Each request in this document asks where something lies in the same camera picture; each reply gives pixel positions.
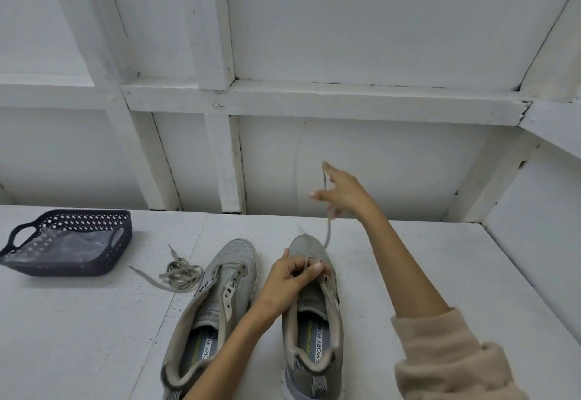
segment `sweatshirt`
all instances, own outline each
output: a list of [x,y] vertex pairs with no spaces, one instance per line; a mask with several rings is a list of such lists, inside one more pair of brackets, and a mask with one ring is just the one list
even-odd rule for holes
[[458,309],[428,319],[392,319],[405,360],[395,375],[405,400],[527,400],[502,347],[482,345]]

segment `plastic bag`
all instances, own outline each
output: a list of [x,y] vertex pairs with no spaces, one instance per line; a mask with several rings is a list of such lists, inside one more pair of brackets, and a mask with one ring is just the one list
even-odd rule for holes
[[38,237],[0,257],[0,262],[89,262],[107,248],[112,233],[112,230],[81,233],[40,228]]

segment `perforated basket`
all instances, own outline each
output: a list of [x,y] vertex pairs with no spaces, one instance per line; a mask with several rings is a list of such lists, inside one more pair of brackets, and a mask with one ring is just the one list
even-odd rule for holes
[[[36,231],[21,245],[14,240],[18,232],[25,228]],[[0,257],[8,255],[25,245],[34,246],[34,239],[41,228],[70,230],[79,233],[112,230],[109,243],[103,252],[88,262],[7,262],[4,265],[31,276],[98,276],[110,271],[131,241],[131,213],[128,211],[96,211],[55,209],[40,215],[31,223],[22,224],[12,230],[8,243],[0,251]]]

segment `shoe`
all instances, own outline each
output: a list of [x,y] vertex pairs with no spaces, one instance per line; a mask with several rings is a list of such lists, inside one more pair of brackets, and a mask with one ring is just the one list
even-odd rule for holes
[[[289,257],[315,257],[333,268],[321,243],[300,235],[290,243]],[[285,370],[282,395],[287,400],[339,400],[343,393],[343,322],[335,270],[303,288],[282,315]]]
[[207,266],[184,309],[162,364],[164,400],[179,400],[199,379],[249,308],[256,285],[256,249],[226,244]]

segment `person's right arm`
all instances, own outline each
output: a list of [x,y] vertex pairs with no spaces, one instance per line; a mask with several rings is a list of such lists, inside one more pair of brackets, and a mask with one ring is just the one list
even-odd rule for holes
[[375,260],[396,317],[393,326],[406,359],[395,367],[406,400],[524,400],[512,380],[502,347],[480,344],[461,313],[448,307],[426,277],[377,203],[357,179],[323,164],[332,190],[311,193],[329,203],[332,216],[350,212],[369,236]]

